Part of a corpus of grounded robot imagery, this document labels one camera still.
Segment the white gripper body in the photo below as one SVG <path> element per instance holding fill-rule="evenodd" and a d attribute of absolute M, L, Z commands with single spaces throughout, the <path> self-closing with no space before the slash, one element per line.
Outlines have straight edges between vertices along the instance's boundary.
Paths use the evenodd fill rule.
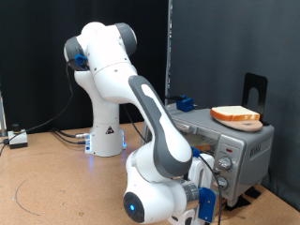
<path fill-rule="evenodd" d="M 198 188 L 210 188 L 213 174 L 209 167 L 213 167 L 215 159 L 207 154 L 200 154 L 192 159 L 191 167 L 188 171 L 188 179 Z"/>

